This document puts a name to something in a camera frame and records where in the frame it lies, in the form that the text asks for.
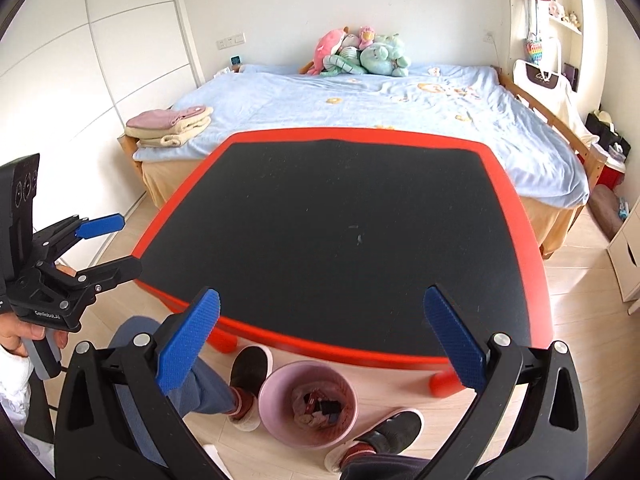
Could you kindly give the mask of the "person left hand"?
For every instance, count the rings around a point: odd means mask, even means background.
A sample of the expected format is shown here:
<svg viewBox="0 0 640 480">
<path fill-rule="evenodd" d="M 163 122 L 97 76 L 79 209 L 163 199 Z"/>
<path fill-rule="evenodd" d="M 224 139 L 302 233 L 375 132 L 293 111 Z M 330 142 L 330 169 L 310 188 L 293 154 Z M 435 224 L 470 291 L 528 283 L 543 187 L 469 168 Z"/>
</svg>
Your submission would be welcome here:
<svg viewBox="0 0 640 480">
<path fill-rule="evenodd" d="M 75 276 L 75 270 L 69 266 L 58 264 L 56 267 L 65 274 Z M 28 352 L 23 344 L 23 339 L 43 340 L 46 336 L 44 327 L 23 322 L 13 312 L 2 313 L 0 320 L 1 345 L 14 356 L 26 358 Z M 54 332 L 53 335 L 58 348 L 64 349 L 68 343 L 68 333 Z"/>
</svg>

